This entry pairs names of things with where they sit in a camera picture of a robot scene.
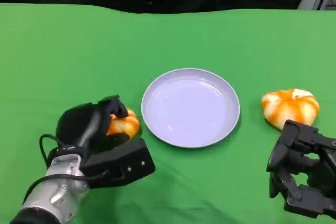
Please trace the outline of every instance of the green tablecloth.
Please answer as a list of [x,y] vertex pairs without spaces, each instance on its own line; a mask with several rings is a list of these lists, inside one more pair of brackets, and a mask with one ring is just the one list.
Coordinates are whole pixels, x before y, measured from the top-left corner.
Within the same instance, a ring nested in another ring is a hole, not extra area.
[[268,198],[265,168],[279,132],[264,121],[260,99],[275,89],[307,89],[321,106],[315,125],[336,137],[335,12],[136,15],[3,4],[0,19],[1,224],[44,175],[38,137],[54,133],[64,110],[118,93],[140,115],[150,82],[181,67],[231,83],[241,103],[239,126],[213,147],[184,150],[157,140],[142,123],[155,174],[92,191],[72,223],[332,223],[289,214],[281,197]]

